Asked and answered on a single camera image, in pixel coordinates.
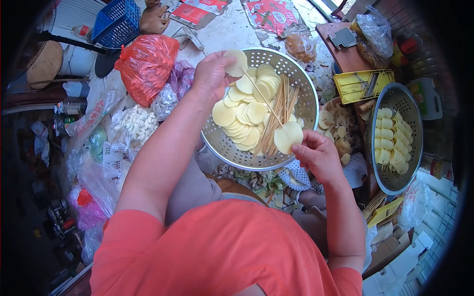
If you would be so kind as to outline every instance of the perforated bowl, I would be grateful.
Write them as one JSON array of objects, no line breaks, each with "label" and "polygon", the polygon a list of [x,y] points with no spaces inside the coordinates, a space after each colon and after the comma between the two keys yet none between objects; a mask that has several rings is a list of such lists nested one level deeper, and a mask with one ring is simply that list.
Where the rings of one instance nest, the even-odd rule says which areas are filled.
[{"label": "perforated bowl", "polygon": [[[375,162],[375,118],[379,108],[387,107],[400,112],[403,120],[405,120],[413,130],[412,150],[410,152],[411,159],[408,161],[408,171],[399,175],[397,172],[390,170],[382,170],[382,165]],[[371,112],[371,116],[367,121],[367,129],[365,131],[365,148],[369,162],[374,169],[375,178],[380,189],[388,195],[396,195],[402,193],[415,178],[416,171],[421,162],[421,154],[423,152],[423,123],[419,114],[418,105],[411,95],[408,88],[400,83],[389,83],[382,90],[377,100],[377,105]]]},{"label": "perforated bowl", "polygon": [[[289,56],[276,50],[262,47],[241,49],[247,55],[249,67],[257,67],[263,63],[273,66],[277,74],[286,74],[291,86],[300,86],[298,103],[295,106],[295,116],[304,120],[304,129],[315,129],[319,116],[318,96],[311,79],[306,72]],[[201,137],[207,147],[222,161],[243,170],[265,171],[275,170],[287,165],[295,159],[294,154],[286,155],[278,151],[267,157],[255,156],[247,151],[240,151],[224,134],[220,126],[212,121],[212,116],[202,127]]]}]

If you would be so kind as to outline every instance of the wooden table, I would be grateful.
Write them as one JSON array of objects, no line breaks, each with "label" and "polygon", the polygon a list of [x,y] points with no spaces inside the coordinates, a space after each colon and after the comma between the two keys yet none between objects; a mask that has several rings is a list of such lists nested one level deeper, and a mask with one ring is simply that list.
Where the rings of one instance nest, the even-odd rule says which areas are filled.
[{"label": "wooden table", "polygon": [[[369,64],[369,62],[364,59],[358,52],[357,46],[351,46],[345,48],[341,46],[341,50],[338,50],[332,41],[328,38],[328,35],[334,36],[335,33],[343,28],[350,29],[350,23],[327,23],[316,25],[316,31],[323,39],[324,44],[328,47],[329,52],[331,53],[336,65],[341,70],[341,72],[355,72],[355,71],[364,71],[364,70],[374,70],[374,67]],[[364,104],[366,101],[354,103],[354,107]],[[364,133],[366,124],[365,121],[360,117],[358,108],[355,108],[357,114],[357,121],[359,123],[359,129],[361,132],[362,139],[364,139]],[[367,161],[367,170],[369,172],[369,186],[370,186],[370,198],[379,192],[380,188],[375,179],[374,170],[372,166]]]}]

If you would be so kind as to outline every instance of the white bucket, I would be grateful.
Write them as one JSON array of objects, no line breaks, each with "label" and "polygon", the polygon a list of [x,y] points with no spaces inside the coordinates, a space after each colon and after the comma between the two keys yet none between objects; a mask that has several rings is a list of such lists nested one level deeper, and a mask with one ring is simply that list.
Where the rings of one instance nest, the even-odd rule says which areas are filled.
[{"label": "white bucket", "polygon": [[87,76],[94,65],[96,53],[74,45],[68,45],[64,50],[63,64],[59,75]]}]

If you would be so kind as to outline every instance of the orange t-shirt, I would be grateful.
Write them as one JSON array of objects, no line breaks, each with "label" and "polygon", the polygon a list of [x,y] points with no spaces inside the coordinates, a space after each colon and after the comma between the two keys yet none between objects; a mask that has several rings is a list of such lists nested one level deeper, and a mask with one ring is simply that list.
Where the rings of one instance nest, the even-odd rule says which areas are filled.
[{"label": "orange t-shirt", "polygon": [[282,211],[228,199],[186,212],[168,229],[136,210],[115,213],[94,256],[93,295],[233,295],[257,283],[273,295],[361,295],[354,269],[329,270]]}]

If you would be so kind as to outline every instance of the metal bowl rim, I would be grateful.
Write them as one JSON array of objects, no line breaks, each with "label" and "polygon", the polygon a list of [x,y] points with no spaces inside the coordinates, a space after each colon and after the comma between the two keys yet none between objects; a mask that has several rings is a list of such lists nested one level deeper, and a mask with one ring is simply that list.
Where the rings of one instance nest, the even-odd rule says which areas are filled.
[{"label": "metal bowl rim", "polygon": [[[271,49],[271,48],[266,48],[266,47],[245,47],[245,48],[241,48],[240,49],[241,51],[250,51],[250,50],[262,50],[262,51],[266,51],[266,52],[271,52],[271,53],[274,53],[276,55],[280,55],[280,56],[284,56],[285,58],[287,58],[290,62],[293,63],[293,65],[295,65],[303,74],[304,76],[306,77],[306,79],[308,80],[308,82],[310,83],[311,85],[311,89],[313,90],[313,93],[314,93],[314,100],[315,100],[315,103],[316,103],[316,118],[315,118],[315,121],[314,121],[314,127],[313,127],[313,130],[316,130],[317,126],[318,126],[318,119],[319,119],[319,101],[318,101],[318,94],[316,92],[316,89],[314,87],[314,84],[313,84],[313,81],[311,81],[311,78],[309,77],[309,75],[306,73],[306,71],[300,66],[300,64],[298,64],[296,61],[294,61],[292,58],[290,58],[288,55],[285,55],[285,54],[282,54],[281,52],[279,51],[276,51],[274,49]],[[236,163],[230,163],[229,160],[227,160],[225,157],[223,157],[222,155],[220,155],[220,153],[218,153],[216,151],[216,149],[214,149],[214,147],[209,143],[209,141],[206,139],[206,137],[204,136],[204,132],[201,130],[201,139],[204,141],[204,144],[212,151],[212,153],[214,153],[214,155],[216,155],[220,160],[222,160],[223,162],[227,163],[227,164],[230,164],[232,165],[233,167],[236,167],[238,169],[241,169],[241,170],[249,170],[249,171],[268,171],[268,170],[276,170],[276,169],[279,169],[281,167],[284,167],[285,165],[289,164],[290,162],[292,162],[293,160],[295,160],[295,156],[293,155],[292,157],[288,158],[287,160],[283,161],[282,163],[279,163],[279,164],[276,164],[276,165],[273,165],[273,166],[270,166],[270,167],[264,167],[264,168],[253,168],[253,167],[246,167],[246,166],[243,166],[243,165],[240,165],[240,164],[236,164]]]},{"label": "metal bowl rim", "polygon": [[374,144],[374,138],[375,138],[375,124],[376,124],[376,120],[374,120],[375,118],[377,118],[377,112],[379,110],[379,107],[380,107],[380,104],[382,102],[382,99],[384,97],[384,95],[390,91],[392,88],[396,88],[398,90],[401,90],[403,91],[410,99],[411,101],[413,102],[413,104],[415,105],[415,108],[416,108],[416,111],[418,112],[419,114],[419,108],[418,108],[418,104],[416,103],[415,99],[413,98],[413,96],[411,95],[410,93],[410,90],[408,90],[408,88],[406,88],[403,84],[401,83],[398,83],[398,82],[392,82],[392,83],[389,83],[385,86],[385,88],[382,90],[382,92],[380,93],[378,99],[377,99],[377,104],[375,105],[375,109],[374,109],[374,117],[373,117],[373,120],[372,120],[372,130],[371,130],[371,158],[372,158],[372,168],[374,170],[374,175],[375,175],[375,179],[377,180],[377,183],[380,187],[380,189],[388,194],[388,195],[397,195],[397,194],[400,194],[402,193],[403,191],[405,191],[405,189],[413,182],[413,179],[415,178],[416,176],[416,172],[418,171],[418,168],[419,168],[419,165],[421,163],[421,154],[423,154],[423,121],[421,120],[421,117],[419,118],[420,122],[421,122],[421,147],[420,147],[420,156],[418,158],[418,163],[417,163],[417,166],[415,168],[415,170],[413,171],[413,174],[412,176],[410,177],[410,180],[399,190],[390,190],[388,189],[382,182],[382,180],[380,179],[380,176],[379,176],[379,172],[377,170],[377,163],[375,162],[375,144]]}]

